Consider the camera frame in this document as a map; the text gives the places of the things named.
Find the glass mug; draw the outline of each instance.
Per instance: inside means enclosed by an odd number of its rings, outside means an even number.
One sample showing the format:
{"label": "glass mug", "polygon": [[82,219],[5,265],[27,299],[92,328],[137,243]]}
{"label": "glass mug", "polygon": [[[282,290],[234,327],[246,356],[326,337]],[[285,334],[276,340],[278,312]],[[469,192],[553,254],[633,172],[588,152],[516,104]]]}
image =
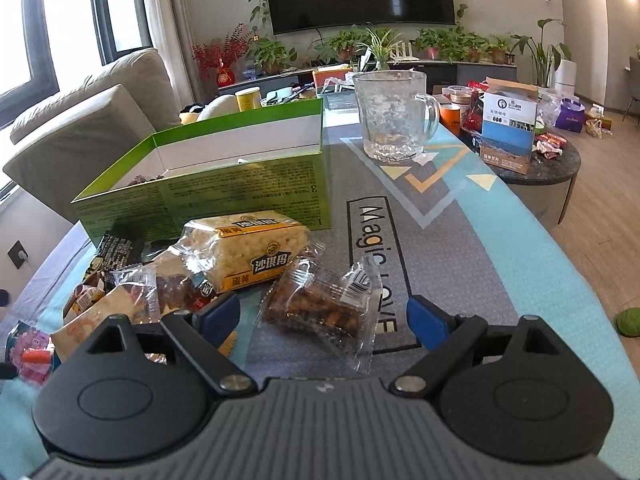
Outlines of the glass mug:
{"label": "glass mug", "polygon": [[383,70],[356,74],[353,83],[367,155],[393,162],[422,153],[440,121],[438,102],[425,93],[426,74]]}

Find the chair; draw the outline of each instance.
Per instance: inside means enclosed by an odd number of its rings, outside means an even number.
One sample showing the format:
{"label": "chair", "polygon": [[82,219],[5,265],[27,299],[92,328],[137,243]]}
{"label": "chair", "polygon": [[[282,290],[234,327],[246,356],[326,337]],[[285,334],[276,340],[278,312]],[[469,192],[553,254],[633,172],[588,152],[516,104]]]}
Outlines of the chair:
{"label": "chair", "polygon": [[10,131],[17,151],[2,170],[74,223],[71,201],[141,140],[179,126],[178,112],[158,51],[139,50],[21,114]]}
{"label": "chair", "polygon": [[[631,74],[629,75],[631,101],[629,101],[629,106],[626,107],[625,116],[622,117],[622,122],[625,122],[626,116],[629,114],[629,110],[631,109],[631,105],[636,101],[640,101],[640,59],[630,57],[629,68],[631,69]],[[638,115],[638,124],[640,124],[640,115]]]}

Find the green pillow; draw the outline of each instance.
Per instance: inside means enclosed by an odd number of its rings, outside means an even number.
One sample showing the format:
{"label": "green pillow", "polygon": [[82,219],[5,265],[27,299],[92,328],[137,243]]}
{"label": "green pillow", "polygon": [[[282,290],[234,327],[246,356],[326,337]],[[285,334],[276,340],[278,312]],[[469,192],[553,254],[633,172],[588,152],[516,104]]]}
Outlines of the green pillow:
{"label": "green pillow", "polygon": [[616,317],[616,326],[623,336],[640,336],[640,308],[635,306],[620,312]]}

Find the gift bag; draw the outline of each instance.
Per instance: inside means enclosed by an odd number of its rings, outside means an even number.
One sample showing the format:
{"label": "gift bag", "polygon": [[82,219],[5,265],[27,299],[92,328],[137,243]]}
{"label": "gift bag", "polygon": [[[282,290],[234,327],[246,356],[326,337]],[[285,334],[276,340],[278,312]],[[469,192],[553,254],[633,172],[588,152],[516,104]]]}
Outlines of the gift bag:
{"label": "gift bag", "polygon": [[569,130],[579,134],[587,120],[584,113],[584,105],[571,99],[562,99],[560,115],[556,121],[556,128]]}

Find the yellow can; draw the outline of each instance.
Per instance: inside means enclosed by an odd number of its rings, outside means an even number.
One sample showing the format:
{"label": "yellow can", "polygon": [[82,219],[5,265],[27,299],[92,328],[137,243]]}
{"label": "yellow can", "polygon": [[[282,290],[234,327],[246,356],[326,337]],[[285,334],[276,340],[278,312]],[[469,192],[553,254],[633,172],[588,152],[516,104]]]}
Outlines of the yellow can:
{"label": "yellow can", "polygon": [[236,99],[238,100],[238,107],[241,112],[262,108],[259,86],[246,88],[245,90],[236,92]]}

